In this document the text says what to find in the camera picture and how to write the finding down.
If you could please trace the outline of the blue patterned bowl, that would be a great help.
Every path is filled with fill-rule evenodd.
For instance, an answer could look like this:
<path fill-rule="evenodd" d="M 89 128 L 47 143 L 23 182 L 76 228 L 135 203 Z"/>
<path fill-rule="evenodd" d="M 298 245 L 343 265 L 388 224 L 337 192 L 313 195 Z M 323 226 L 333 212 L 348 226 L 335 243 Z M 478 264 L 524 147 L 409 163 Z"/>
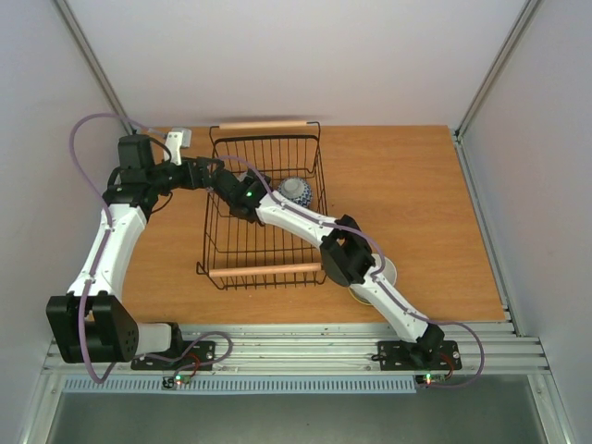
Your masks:
<path fill-rule="evenodd" d="M 283 179 L 277 190 L 286 199 L 305 208 L 308 208 L 313 200 L 312 187 L 306 180 L 299 177 Z"/>

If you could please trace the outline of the black wire dish rack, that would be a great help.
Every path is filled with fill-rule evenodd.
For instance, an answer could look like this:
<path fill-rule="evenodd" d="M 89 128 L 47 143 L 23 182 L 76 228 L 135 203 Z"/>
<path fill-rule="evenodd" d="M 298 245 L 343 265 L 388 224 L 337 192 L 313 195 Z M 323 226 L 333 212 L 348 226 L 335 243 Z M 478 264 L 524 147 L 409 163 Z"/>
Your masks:
<path fill-rule="evenodd" d="M 226 199 L 208 195 L 197 274 L 219 290 L 323 284 L 319 246 L 330 217 L 320 123 L 219 124 L 209 138 L 253 216 L 241 220 Z"/>

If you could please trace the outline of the white ceramic bowl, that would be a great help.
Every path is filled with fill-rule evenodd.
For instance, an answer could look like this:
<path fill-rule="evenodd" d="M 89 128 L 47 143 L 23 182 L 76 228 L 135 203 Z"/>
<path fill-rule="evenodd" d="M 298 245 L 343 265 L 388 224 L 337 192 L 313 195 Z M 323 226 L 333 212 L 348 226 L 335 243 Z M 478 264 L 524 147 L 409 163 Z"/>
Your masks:
<path fill-rule="evenodd" d="M 396 266 L 387 257 L 385 257 L 384 259 L 381 259 L 380 255 L 377 253 L 373 253 L 372 256 L 375 259 L 376 266 L 384 265 L 382 273 L 383 273 L 385 279 L 391 285 L 395 286 L 396 282 L 397 282 L 397 276 L 398 276 Z"/>

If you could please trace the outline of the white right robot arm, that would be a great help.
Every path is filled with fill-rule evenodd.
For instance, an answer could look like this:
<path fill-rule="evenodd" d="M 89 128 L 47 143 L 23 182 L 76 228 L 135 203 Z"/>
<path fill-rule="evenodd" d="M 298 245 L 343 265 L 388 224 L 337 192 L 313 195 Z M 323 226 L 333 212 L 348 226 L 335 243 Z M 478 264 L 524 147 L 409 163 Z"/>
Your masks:
<path fill-rule="evenodd" d="M 314 246 L 327 277 L 359 293 L 388 321 L 413 368 L 426 368 L 439 358 L 444 332 L 385 277 L 385 255 L 352 217 L 336 219 L 297 205 L 272 191 L 258 171 L 238 179 L 222 161 L 211 173 L 210 188 L 236 218 L 280 228 Z"/>

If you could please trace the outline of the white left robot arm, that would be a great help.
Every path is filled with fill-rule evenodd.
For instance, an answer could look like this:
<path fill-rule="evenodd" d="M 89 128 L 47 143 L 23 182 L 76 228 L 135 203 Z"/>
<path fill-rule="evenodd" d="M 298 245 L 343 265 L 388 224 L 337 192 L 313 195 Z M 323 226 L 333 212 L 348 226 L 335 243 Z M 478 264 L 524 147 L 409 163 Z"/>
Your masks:
<path fill-rule="evenodd" d="M 53 296 L 46 315 L 68 364 L 125 363 L 142 357 L 165 368 L 181 365 L 191 350 L 175 323 L 141 324 L 122 302 L 126 272 L 159 196 L 202 188 L 203 159 L 179 165 L 154 162 L 120 167 L 102 194 L 104 208 L 87 259 L 66 294 Z"/>

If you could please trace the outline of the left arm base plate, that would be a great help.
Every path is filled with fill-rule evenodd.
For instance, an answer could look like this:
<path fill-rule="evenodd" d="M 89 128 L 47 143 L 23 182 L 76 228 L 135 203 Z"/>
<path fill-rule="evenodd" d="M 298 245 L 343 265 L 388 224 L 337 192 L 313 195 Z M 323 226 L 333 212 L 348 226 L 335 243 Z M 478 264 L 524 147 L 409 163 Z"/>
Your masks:
<path fill-rule="evenodd" d="M 172 372 L 184 365 L 191 370 L 195 368 L 196 361 L 200 362 L 200 370 L 211 370 L 216 358 L 216 343 L 212 340 L 197 342 L 191 350 L 180 358 L 181 353 L 189 346 L 189 341 L 184 341 L 177 350 L 168 350 L 157 353 L 155 356 L 145 356 L 131 361 L 130 368 L 135 371 L 165 371 Z"/>

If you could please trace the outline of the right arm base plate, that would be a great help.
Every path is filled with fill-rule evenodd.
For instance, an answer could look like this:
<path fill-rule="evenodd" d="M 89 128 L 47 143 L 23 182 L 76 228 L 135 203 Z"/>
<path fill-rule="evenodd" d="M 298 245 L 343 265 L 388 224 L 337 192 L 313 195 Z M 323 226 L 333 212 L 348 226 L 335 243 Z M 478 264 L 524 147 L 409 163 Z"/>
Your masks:
<path fill-rule="evenodd" d="M 432 351 L 422 351 L 417 344 L 401 340 L 383 340 L 371 356 L 382 371 L 461 370 L 463 363 L 455 341 L 444 340 Z"/>

